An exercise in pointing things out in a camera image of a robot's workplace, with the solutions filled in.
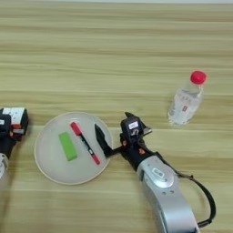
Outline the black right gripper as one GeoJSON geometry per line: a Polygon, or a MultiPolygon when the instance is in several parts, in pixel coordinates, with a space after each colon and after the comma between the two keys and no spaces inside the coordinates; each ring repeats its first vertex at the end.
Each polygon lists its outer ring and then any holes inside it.
{"type": "MultiPolygon", "coordinates": [[[[135,116],[129,112],[125,112],[125,115],[127,116],[127,118],[135,116]]],[[[105,157],[112,157],[113,155],[121,154],[122,157],[129,162],[129,164],[132,166],[134,170],[137,170],[139,164],[143,160],[155,155],[155,152],[150,151],[147,148],[145,141],[143,139],[144,136],[152,132],[152,129],[149,127],[146,127],[137,135],[134,135],[132,137],[127,137],[127,133],[122,132],[120,134],[121,146],[115,149],[112,149],[108,145],[105,139],[105,134],[98,125],[95,125],[95,131],[96,131],[96,140],[100,145],[100,147],[102,148],[105,157]]]]}

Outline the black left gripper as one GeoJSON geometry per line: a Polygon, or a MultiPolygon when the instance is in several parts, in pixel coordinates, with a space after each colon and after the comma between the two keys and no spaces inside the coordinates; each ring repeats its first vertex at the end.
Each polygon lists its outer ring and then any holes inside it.
{"type": "Polygon", "coordinates": [[[22,116],[22,128],[10,131],[0,131],[0,153],[7,157],[11,156],[14,146],[18,141],[22,140],[23,135],[26,133],[29,124],[29,117],[25,108],[22,116]]]}

